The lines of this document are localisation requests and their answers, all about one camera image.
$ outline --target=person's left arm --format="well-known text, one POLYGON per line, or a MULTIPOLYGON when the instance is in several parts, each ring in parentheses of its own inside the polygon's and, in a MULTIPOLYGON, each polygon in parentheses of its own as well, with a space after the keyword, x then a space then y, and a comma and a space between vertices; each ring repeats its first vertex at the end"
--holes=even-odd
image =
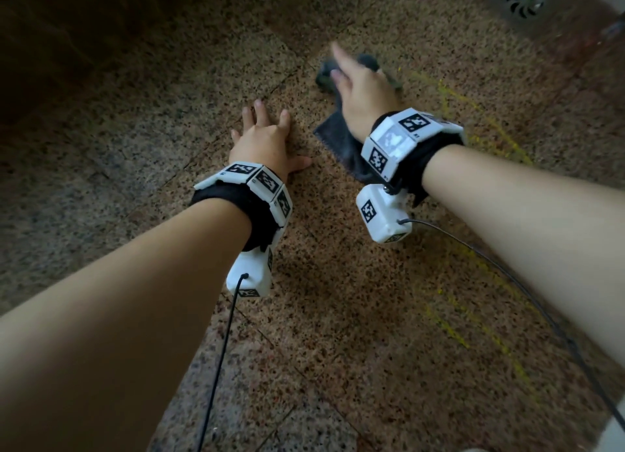
MULTIPOLYGON (((282 180, 288 113, 243 110, 231 161, 282 180)), ((137 237, 0 319, 0 449, 145 449, 188 368, 251 222, 208 199, 137 237)))

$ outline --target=white plastic housing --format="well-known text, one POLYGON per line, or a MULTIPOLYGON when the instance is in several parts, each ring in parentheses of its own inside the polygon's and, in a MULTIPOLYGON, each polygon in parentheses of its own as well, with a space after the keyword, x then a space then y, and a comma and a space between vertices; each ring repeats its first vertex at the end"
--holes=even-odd
POLYGON ((369 184, 356 196, 355 203, 373 241, 394 243, 412 232, 411 223, 397 223, 397 220, 409 218, 406 212, 407 196, 406 190, 389 195, 382 184, 369 184))
POLYGON ((242 251, 230 268, 226 278, 226 288, 234 295, 236 285, 241 274, 249 277, 241 283, 239 296, 242 298, 258 298, 269 295, 271 289, 271 268, 273 265, 272 246, 267 250, 254 248, 252 251, 242 251))

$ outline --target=white wrist-mounted camera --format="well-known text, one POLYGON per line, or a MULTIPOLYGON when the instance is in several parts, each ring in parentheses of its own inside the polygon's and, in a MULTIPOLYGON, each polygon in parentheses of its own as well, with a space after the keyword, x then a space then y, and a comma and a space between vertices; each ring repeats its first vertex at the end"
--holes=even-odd
MULTIPOLYGON (((458 134, 467 144, 462 126, 408 108, 386 117, 371 132, 364 140, 361 156, 383 180, 390 183, 399 164, 419 144, 441 132, 458 134)), ((355 202, 373 241, 393 243, 412 231, 411 225, 397 223, 409 218, 406 212, 407 196, 406 190, 395 193, 390 185, 384 184, 370 184, 360 191, 355 202)))
POLYGON ((282 180, 262 164, 232 163, 217 174, 195 184, 194 189, 206 189, 218 181, 246 184, 255 195, 269 204, 271 214, 279 227, 271 244, 265 250, 257 247, 251 251, 242 251, 226 278, 226 287, 234 294, 241 275, 247 273, 248 277, 241 281, 239 296, 243 298, 267 296, 271 289, 273 252, 293 212, 291 196, 282 180))

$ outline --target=floor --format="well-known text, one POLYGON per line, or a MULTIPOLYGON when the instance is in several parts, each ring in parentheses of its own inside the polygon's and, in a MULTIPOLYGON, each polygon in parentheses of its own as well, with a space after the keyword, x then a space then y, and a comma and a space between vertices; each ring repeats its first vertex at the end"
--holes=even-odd
MULTIPOLYGON (((437 233, 369 239, 360 184, 312 133, 332 112, 314 85, 332 39, 377 56, 406 102, 474 146, 625 188, 612 48, 563 62, 486 0, 199 0, 3 129, 0 311, 183 210, 261 97, 292 111, 292 149, 314 165, 290 182, 272 294, 238 303, 205 450, 592 448, 609 414, 518 291, 437 233)), ((435 201, 414 213, 476 241, 435 201)), ((228 309, 224 295, 150 450, 195 443, 228 309)), ((625 372, 563 322, 621 398, 625 372)))

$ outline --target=black cable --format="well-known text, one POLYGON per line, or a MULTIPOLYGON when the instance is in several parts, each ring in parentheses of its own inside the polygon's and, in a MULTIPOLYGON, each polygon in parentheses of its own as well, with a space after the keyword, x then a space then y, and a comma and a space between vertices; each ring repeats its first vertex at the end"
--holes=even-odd
POLYGON ((226 327, 226 335, 224 335, 224 345, 221 348, 221 356, 219 357, 219 364, 217 365, 217 371, 215 372, 215 380, 213 381, 213 388, 211 390, 211 399, 208 401, 208 407, 206 408, 206 416, 204 416, 204 424, 202 424, 202 430, 199 434, 198 447, 196 450, 200 452, 204 446, 204 436, 206 436, 206 428, 208 427, 208 419, 211 416, 211 409, 213 408, 213 400, 215 399, 215 391, 217 390, 217 382, 219 381, 219 372, 221 371, 221 365, 224 362, 226 356, 226 346, 228 345, 228 337, 230 337, 230 326, 232 325, 232 317, 234 316, 234 305, 239 297, 239 288, 243 280, 246 280, 249 274, 241 274, 239 282, 237 282, 236 289, 234 290, 234 296, 232 297, 232 304, 230 305, 230 315, 228 317, 228 326, 226 327))
POLYGON ((504 273, 510 279, 510 281, 512 281, 512 283, 514 283, 514 285, 517 288, 519 288, 520 291, 523 294, 525 294, 525 296, 530 300, 530 302, 534 305, 534 307, 536 307, 538 312, 540 312, 540 314, 542 314, 543 317, 545 317, 545 319, 547 320, 547 322, 549 323, 549 325, 551 326, 553 331, 556 333, 556 335, 558 335, 558 337, 560 337, 564 341, 564 344, 566 345, 567 349, 569 350, 569 353, 571 354, 571 356, 573 357, 575 362, 579 365, 579 367, 582 369, 582 371, 584 372, 584 374, 588 378, 588 381, 592 385, 595 393, 597 393, 597 395, 603 400, 603 402, 605 403, 606 407, 610 410, 610 412, 614 416, 614 419, 616 419, 616 422, 621 426, 621 428, 623 429, 623 432, 625 432, 625 419, 621 415, 620 411, 616 408, 616 405, 612 402, 612 400, 610 400, 610 398, 607 397, 607 394, 605 393, 605 390, 603 389, 603 387, 599 383, 599 380, 597 379, 597 377, 594 376, 594 373, 592 372, 590 367, 586 364, 586 362, 582 358, 582 355, 579 352, 579 348, 577 346, 577 343, 575 343, 575 341, 572 338, 567 336, 566 332, 564 332, 564 330, 562 330, 562 328, 558 325, 558 323, 553 320, 553 317, 551 317, 551 315, 549 315, 549 313, 544 309, 544 307, 541 305, 541 303, 538 301, 538 299, 536 299, 529 292, 529 290, 525 286, 523 286, 523 284, 521 284, 521 282, 519 280, 517 280, 506 268, 501 266, 494 259, 490 259, 488 256, 486 256, 484 253, 482 253, 477 248, 473 248, 470 244, 460 240, 457 236, 452 235, 448 231, 443 230, 442 228, 440 228, 439 226, 434 225, 433 223, 430 223, 430 222, 425 221, 425 220, 414 219, 414 218, 406 218, 406 219, 403 219, 403 220, 397 220, 397 223, 399 223, 400 225, 403 225, 404 223, 410 223, 410 222, 412 222, 412 223, 420 223, 421 225, 426 225, 428 227, 434 228, 434 229, 440 231, 441 233, 443 233, 443 234, 453 238, 458 243, 464 245, 466 248, 469 248, 469 250, 472 250, 473 253, 476 253, 476 254, 480 255, 482 258, 484 258, 490 264, 492 264, 494 267, 496 267, 499 271, 504 273))

